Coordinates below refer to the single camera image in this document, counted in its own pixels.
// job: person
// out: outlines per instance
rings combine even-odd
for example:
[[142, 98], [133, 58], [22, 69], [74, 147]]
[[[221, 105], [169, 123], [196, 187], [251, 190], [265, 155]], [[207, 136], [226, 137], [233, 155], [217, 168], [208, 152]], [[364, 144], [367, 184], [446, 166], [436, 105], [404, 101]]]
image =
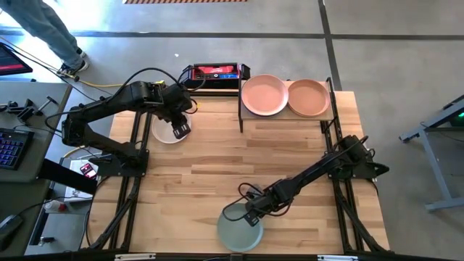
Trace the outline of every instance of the person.
[[42, 0], [0, 0], [0, 8], [32, 36], [40, 38], [63, 61], [58, 73], [75, 75], [88, 68], [86, 53], [57, 13]]

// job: gray floor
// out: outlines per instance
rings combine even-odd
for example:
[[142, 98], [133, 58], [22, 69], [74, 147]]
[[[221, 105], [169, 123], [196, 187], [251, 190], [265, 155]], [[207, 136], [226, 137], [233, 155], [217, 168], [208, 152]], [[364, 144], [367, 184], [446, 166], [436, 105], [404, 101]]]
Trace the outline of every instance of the gray floor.
[[[316, 0], [249, 0], [232, 4], [128, 5], [120, 1], [48, 1], [73, 30], [150, 32], [322, 33]], [[332, 33], [462, 34], [464, 1], [326, 0]], [[80, 13], [90, 14], [82, 21]], [[5, 14], [3, 25], [17, 26]], [[8, 37], [40, 58], [59, 66], [46, 45], [30, 36]], [[120, 83], [147, 66], [177, 75], [196, 62], [237, 61], [252, 74], [324, 80], [331, 74], [324, 40], [240, 38], [79, 38], [91, 68], [82, 79]], [[464, 207], [428, 213], [424, 204], [440, 200], [436, 181], [420, 141], [402, 144], [398, 135], [435, 114], [463, 94], [464, 41], [334, 41], [342, 88], [354, 91], [369, 147], [376, 161], [391, 168], [379, 178], [380, 200], [391, 249], [402, 254], [461, 260], [464, 257]], [[32, 77], [57, 80], [47, 71]], [[166, 79], [141, 75], [141, 80]], [[76, 85], [86, 94], [97, 90]], [[68, 106], [88, 102], [73, 91]], [[111, 118], [93, 127], [108, 134]], [[54, 140], [47, 157], [58, 160], [69, 147]], [[448, 177], [464, 191], [464, 177]], [[55, 215], [44, 235], [58, 242], [28, 253], [76, 249], [82, 216]], [[55, 223], [68, 224], [56, 227]]]

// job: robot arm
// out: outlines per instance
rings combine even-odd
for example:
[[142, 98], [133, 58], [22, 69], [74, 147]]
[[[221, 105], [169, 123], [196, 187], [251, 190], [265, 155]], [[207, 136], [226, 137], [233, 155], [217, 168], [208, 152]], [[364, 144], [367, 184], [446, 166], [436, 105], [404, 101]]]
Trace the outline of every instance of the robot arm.
[[363, 145], [366, 139], [367, 136], [362, 139], [358, 139], [356, 136], [347, 136], [337, 144], [340, 148], [337, 152], [327, 153], [320, 161], [293, 178], [278, 180], [262, 191], [257, 191], [256, 188], [248, 191], [239, 199], [245, 198], [247, 200], [245, 204], [246, 214], [239, 219], [244, 218], [248, 224], [255, 226], [259, 222], [259, 218], [263, 218], [265, 215], [281, 216], [285, 214], [286, 211], [277, 215], [273, 212], [290, 207], [294, 197], [299, 194], [302, 188], [326, 173], [330, 173], [333, 178], [343, 179], [351, 178], [355, 171], [360, 177], [375, 178], [389, 171], [387, 166], [373, 162], [371, 153]]
[[71, 108], [66, 120], [62, 122], [62, 142], [69, 146], [101, 149], [120, 161], [136, 165], [139, 152], [134, 144], [113, 141], [93, 132], [88, 124], [126, 110], [148, 112], [171, 122], [175, 137], [182, 138], [191, 131], [182, 112], [191, 108], [188, 91], [177, 84], [166, 86], [164, 83], [136, 81], [121, 87], [111, 97], [101, 97], [99, 101]]

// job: backlit keyboard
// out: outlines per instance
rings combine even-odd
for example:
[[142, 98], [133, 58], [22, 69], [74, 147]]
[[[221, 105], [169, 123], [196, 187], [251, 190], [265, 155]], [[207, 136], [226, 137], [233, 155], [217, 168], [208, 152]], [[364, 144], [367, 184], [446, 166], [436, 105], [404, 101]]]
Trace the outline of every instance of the backlit keyboard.
[[16, 170], [33, 136], [31, 131], [0, 128], [0, 168]]

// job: shoe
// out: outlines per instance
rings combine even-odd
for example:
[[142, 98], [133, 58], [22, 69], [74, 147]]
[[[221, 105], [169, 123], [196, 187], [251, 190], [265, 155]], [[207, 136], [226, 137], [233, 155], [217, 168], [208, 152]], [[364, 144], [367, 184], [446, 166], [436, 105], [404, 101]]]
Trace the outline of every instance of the shoe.
[[62, 77], [69, 77], [68, 75], [74, 76], [76, 73], [82, 72], [83, 70], [85, 70], [87, 68], [88, 68], [88, 63], [86, 61], [82, 60], [82, 63], [80, 64], [80, 67], [77, 68], [77, 69], [71, 68], [71, 67], [63, 64], [61, 66], [61, 68], [58, 70], [57, 74], [61, 75]]
[[86, 53], [82, 51], [81, 48], [78, 47], [78, 49], [75, 51], [79, 54], [80, 58], [84, 58], [86, 56]]

